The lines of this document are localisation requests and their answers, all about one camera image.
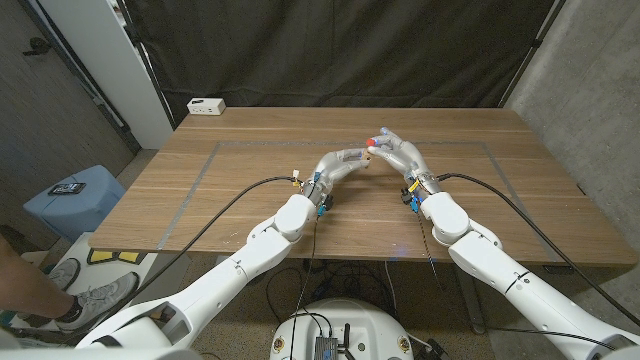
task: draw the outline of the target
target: black device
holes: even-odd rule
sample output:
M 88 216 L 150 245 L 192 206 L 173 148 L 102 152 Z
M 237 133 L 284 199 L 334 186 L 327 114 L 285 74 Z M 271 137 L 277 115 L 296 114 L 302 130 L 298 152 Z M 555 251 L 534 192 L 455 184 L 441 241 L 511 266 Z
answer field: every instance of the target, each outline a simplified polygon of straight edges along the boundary
M 49 190 L 49 195 L 75 195 L 80 193 L 86 183 L 58 184 Z

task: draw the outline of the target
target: person's leg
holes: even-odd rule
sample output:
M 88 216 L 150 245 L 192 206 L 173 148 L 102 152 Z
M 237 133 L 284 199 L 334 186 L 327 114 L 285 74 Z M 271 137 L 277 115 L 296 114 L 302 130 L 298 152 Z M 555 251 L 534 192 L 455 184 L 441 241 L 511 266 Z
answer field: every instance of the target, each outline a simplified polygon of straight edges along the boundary
M 55 319 L 73 303 L 73 296 L 18 256 L 0 235 L 0 309 Z

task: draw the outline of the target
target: power strip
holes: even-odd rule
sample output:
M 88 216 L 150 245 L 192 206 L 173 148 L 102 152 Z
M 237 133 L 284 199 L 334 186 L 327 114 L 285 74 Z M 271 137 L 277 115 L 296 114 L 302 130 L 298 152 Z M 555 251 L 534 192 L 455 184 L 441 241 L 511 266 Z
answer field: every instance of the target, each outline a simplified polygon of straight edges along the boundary
M 226 108 L 224 100 L 210 98 L 193 98 L 187 104 L 189 113 L 194 115 L 220 115 Z

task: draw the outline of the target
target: white wall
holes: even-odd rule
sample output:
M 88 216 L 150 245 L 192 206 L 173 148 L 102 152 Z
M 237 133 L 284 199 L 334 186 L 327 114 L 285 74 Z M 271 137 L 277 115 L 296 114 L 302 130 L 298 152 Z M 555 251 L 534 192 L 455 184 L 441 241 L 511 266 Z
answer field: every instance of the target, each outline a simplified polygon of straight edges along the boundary
M 40 0 L 80 60 L 145 149 L 173 130 L 145 68 L 106 0 Z

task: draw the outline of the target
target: translucent robotic hand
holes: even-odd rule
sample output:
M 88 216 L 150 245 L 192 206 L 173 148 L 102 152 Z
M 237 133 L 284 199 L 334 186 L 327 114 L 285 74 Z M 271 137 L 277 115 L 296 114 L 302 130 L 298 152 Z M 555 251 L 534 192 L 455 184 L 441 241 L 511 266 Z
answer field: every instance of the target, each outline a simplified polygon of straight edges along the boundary
M 440 192 L 440 186 L 435 176 L 427 167 L 420 151 L 408 141 L 403 141 L 398 135 L 386 127 L 380 129 L 382 135 L 367 140 L 367 149 L 371 154 L 385 159 L 394 169 L 405 178 L 408 185 L 416 180 L 431 194 Z
M 354 170 L 369 166 L 369 160 L 363 158 L 365 153 L 365 149 L 346 149 L 323 156 L 305 183 L 305 196 L 316 206 L 324 201 L 333 189 L 334 182 L 341 180 Z

